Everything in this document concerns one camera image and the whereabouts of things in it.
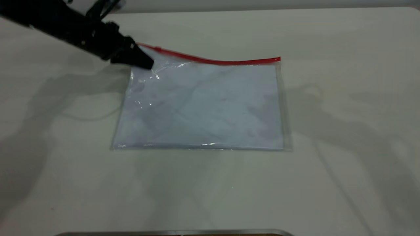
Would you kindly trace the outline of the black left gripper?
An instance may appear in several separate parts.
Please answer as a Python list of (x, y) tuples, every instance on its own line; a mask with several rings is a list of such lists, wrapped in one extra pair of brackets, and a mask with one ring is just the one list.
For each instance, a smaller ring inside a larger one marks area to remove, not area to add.
[(98, 22), (84, 26), (84, 51), (113, 64), (151, 70), (154, 60), (137, 43), (119, 31), (114, 22)]

